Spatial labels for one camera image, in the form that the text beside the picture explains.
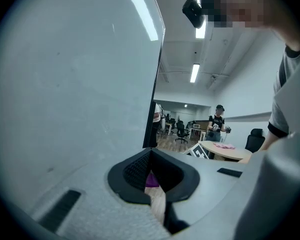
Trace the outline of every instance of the round table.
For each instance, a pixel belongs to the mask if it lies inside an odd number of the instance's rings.
[[[230,148],[217,147],[214,145],[214,142],[215,141],[210,141],[210,140],[199,141],[200,145],[204,147],[206,150],[209,150],[210,152],[215,153],[216,155],[224,158],[241,160],[244,158],[249,158],[252,154],[249,150],[245,148],[236,147],[235,149],[230,149]]]

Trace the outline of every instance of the white panel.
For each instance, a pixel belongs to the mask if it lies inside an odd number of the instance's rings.
[[[164,25],[155,0],[136,1],[19,0],[6,18],[0,173],[20,207],[92,160],[142,149]]]

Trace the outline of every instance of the black office chair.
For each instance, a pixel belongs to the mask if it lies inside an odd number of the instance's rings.
[[[184,126],[183,122],[179,121],[179,123],[176,124],[176,127],[178,129],[178,131],[176,132],[176,135],[178,135],[179,138],[176,138],[174,141],[176,142],[177,140],[181,140],[181,143],[182,143],[182,141],[188,143],[188,141],[186,141],[184,139],[184,137],[188,136],[189,133],[185,133],[185,126]]]
[[[252,129],[246,140],[245,149],[254,153],[261,148],[264,141],[265,137],[262,136],[262,129]]]

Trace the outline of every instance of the white ceiling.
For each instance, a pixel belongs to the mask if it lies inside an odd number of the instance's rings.
[[[195,28],[182,13],[186,0],[156,1],[165,25],[157,84],[193,85],[192,67],[200,64],[195,85],[214,91],[235,69],[256,32],[238,27],[214,28],[213,22],[208,22],[205,38],[196,39]]]

